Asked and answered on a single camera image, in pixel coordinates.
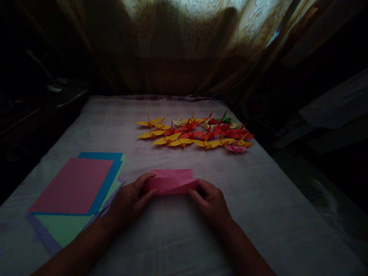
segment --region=pink paper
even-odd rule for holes
[[[158,189],[158,195],[186,194],[188,189],[196,189],[198,180],[193,179],[191,169],[187,170],[151,170],[154,178],[146,181],[146,191]]]
[[[28,212],[87,214],[113,162],[71,158]]]

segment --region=hand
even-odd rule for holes
[[[121,230],[139,217],[157,193],[157,190],[153,189],[140,197],[146,180],[154,176],[156,173],[147,172],[133,183],[120,188],[109,211],[102,217],[106,229]]]
[[[198,205],[205,219],[215,229],[223,232],[235,223],[227,208],[225,198],[220,189],[215,185],[199,179],[199,187],[204,191],[204,198],[196,190],[189,190],[189,195]]]

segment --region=left hand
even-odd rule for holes
[[[109,211],[102,217],[106,229],[122,230],[139,217],[157,193],[157,190],[153,189],[140,197],[146,180],[155,176],[156,173],[147,172],[133,183],[120,188]]]

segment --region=light green paper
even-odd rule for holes
[[[102,211],[102,208],[104,207],[105,205],[105,202],[110,198],[110,196],[116,191],[116,189],[120,186],[120,182],[118,181],[118,177],[120,175],[120,173],[122,172],[122,169],[125,165],[125,163],[127,162],[127,156],[125,154],[123,154],[122,158],[121,158],[121,161],[123,161],[122,165],[120,166],[120,169],[118,171],[118,173],[116,174],[115,176],[115,179],[114,179],[114,182],[112,183],[111,187],[110,187],[110,190],[107,192],[107,195],[106,195],[106,198],[105,200],[103,201],[102,205],[101,205],[101,208],[100,208],[100,211]]]
[[[123,161],[118,173],[115,176],[105,200],[102,203],[100,211],[102,210],[105,202],[120,186],[118,177],[127,161],[127,156],[123,155],[121,158]],[[43,224],[47,231],[53,236],[55,241],[60,244],[61,247],[67,246],[74,240],[82,229],[87,225],[94,215],[90,216],[73,216],[73,215],[35,215],[35,217]]]

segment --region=blue paper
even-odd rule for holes
[[[100,211],[100,207],[104,202],[112,183],[114,182],[115,176],[118,173],[120,166],[123,164],[123,161],[121,161],[122,156],[123,153],[82,152],[79,154],[78,158],[114,160],[110,170],[106,175],[105,181],[102,183],[101,188],[97,193],[97,196],[93,201],[87,215],[95,215]]]

